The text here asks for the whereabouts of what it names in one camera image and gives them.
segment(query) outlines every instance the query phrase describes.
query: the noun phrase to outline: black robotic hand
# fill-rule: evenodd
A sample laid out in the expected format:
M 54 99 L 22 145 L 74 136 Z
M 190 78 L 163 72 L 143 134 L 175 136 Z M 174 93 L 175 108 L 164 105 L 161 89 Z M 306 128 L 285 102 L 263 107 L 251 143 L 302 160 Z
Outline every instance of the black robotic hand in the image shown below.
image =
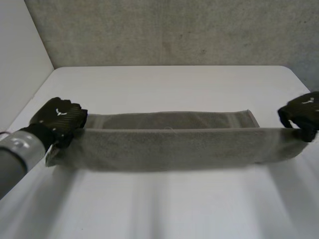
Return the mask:
M 74 130 L 84 127 L 87 115 L 88 111 L 82 109 L 79 104 L 56 97 L 39 109 L 30 124 L 41 124 L 48 128 L 52 132 L 55 145 L 65 148 L 69 146 Z
M 312 92 L 289 101 L 278 110 L 281 123 L 286 128 L 292 128 L 290 120 L 300 130 L 300 137 L 305 142 L 311 142 L 319 130 L 319 92 Z

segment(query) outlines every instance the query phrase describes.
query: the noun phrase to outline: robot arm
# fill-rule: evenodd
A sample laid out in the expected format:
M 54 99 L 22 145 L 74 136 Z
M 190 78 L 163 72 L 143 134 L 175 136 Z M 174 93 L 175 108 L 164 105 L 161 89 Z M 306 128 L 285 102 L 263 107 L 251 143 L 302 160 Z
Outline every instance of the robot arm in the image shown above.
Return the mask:
M 53 144 L 67 147 L 77 128 L 86 122 L 79 104 L 53 98 L 31 119 L 30 125 L 0 141 L 0 199 L 46 154 Z

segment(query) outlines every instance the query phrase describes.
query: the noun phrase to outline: white logo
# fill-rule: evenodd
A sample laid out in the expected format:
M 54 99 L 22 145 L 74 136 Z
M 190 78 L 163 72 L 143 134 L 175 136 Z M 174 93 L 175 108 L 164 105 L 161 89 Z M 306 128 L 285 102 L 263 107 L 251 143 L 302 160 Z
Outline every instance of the white logo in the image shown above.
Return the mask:
M 59 112 L 59 109 L 58 109 L 58 108 L 56 108 L 55 111 L 56 111 L 56 113 L 58 114 L 58 116 L 64 116 L 64 115 L 67 115 L 67 114 L 68 114 L 68 113 L 61 113 L 61 112 Z
M 301 104 L 314 103 L 314 100 L 315 100 L 315 99 L 311 97 L 309 101 L 302 102 Z

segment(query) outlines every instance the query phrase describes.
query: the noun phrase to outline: table surface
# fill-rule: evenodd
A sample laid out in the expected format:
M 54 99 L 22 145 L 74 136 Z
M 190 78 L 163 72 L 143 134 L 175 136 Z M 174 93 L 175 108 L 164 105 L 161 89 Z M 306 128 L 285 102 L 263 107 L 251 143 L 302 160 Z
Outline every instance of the table surface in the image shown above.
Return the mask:
M 261 127 L 281 127 L 277 109 L 308 92 L 279 66 L 60 68 L 9 130 L 56 96 L 92 114 L 249 109 Z M 0 201 L 0 238 L 318 238 L 318 152 L 315 141 L 287 162 L 166 173 L 45 168 L 42 160 Z

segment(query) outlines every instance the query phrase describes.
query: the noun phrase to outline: towel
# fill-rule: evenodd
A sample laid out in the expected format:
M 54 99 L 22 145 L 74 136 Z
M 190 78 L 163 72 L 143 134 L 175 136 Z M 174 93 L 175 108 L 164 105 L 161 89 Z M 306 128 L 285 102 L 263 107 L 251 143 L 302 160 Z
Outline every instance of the towel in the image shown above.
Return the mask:
M 307 146 L 298 130 L 259 128 L 250 111 L 88 115 L 46 164 L 123 172 L 243 167 L 297 156 Z

